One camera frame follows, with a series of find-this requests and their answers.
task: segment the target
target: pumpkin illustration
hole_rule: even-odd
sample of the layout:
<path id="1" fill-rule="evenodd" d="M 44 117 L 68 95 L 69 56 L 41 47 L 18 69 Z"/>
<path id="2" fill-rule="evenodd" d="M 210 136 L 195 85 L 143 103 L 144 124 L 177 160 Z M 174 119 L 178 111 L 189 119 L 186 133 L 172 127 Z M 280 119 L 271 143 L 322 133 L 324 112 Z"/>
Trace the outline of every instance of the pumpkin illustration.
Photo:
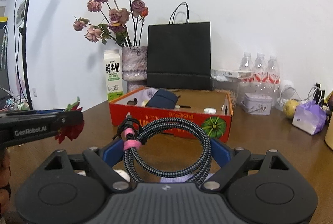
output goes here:
<path id="1" fill-rule="evenodd" d="M 208 137 L 220 138 L 225 132 L 226 122 L 220 117 L 209 117 L 203 122 L 201 128 L 206 132 Z"/>

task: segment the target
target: finger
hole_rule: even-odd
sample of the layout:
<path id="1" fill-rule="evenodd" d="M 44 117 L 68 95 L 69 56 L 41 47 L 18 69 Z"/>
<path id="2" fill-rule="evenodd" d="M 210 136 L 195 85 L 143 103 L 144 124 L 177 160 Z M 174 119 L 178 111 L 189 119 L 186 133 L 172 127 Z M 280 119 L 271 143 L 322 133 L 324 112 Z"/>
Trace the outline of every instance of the finger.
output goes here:
<path id="1" fill-rule="evenodd" d="M 5 149 L 5 154 L 3 156 L 3 161 L 2 161 L 2 167 L 9 168 L 9 163 L 10 163 L 10 155 L 7 149 Z"/>
<path id="2" fill-rule="evenodd" d="M 9 193 L 5 189 L 0 189 L 0 205 L 6 204 L 9 201 Z"/>
<path id="3" fill-rule="evenodd" d="M 10 206 L 10 201 L 7 201 L 4 205 L 1 205 L 1 214 L 5 213 L 8 211 Z"/>
<path id="4" fill-rule="evenodd" d="M 9 183 L 9 168 L 0 168 L 0 188 L 5 187 Z"/>

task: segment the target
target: black bag handle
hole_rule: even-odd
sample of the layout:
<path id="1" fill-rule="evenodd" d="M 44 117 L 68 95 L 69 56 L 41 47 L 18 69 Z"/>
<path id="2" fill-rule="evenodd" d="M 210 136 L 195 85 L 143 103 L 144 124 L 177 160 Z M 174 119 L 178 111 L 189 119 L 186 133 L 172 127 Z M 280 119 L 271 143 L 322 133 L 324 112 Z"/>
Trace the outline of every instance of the black bag handle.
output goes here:
<path id="1" fill-rule="evenodd" d="M 189 6 L 188 6 L 187 2 L 182 2 L 181 4 L 179 4 L 179 5 L 177 6 L 177 8 L 176 8 L 176 9 L 173 11 L 173 13 L 171 14 L 171 16 L 170 16 L 170 20 L 169 20 L 169 24 L 174 24 L 174 18 L 175 18 L 175 16 L 176 16 L 176 12 L 177 12 L 178 8 L 179 8 L 180 6 L 182 6 L 182 5 L 185 5 L 186 8 L 187 8 L 187 13 L 186 13 L 186 23 L 189 23 Z"/>

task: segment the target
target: human hand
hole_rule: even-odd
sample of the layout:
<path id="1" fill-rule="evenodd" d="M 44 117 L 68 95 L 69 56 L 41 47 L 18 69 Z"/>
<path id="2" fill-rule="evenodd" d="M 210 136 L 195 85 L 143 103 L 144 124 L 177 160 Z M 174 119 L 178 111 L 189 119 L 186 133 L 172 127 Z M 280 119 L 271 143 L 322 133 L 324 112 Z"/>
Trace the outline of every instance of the human hand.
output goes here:
<path id="1" fill-rule="evenodd" d="M 1 208 L 1 214 L 3 214 L 5 211 L 9 208 L 9 177 L 10 177 L 10 169 L 9 169 L 9 163 L 10 163 L 10 156 L 7 151 L 7 149 L 4 149 L 1 152 L 2 161 L 0 162 L 0 208 Z"/>

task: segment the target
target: black tripod pole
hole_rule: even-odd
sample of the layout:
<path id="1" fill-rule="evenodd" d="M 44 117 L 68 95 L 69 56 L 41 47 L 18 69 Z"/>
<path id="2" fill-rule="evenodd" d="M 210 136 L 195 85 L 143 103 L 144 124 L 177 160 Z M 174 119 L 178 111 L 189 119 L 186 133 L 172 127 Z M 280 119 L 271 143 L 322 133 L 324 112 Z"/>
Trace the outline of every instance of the black tripod pole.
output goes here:
<path id="1" fill-rule="evenodd" d="M 24 10 L 24 21 L 23 21 L 23 28 L 20 28 L 20 32 L 22 35 L 22 62 L 23 62 L 23 76 L 24 76 L 24 84 L 25 89 L 27 92 L 27 100 L 29 109 L 32 110 L 32 100 L 29 90 L 29 82 L 28 82 L 28 69 L 27 69 L 27 54 L 26 54 L 26 37 L 27 37 L 27 16 L 28 16 L 28 7 L 29 1 L 26 1 L 25 10 Z"/>

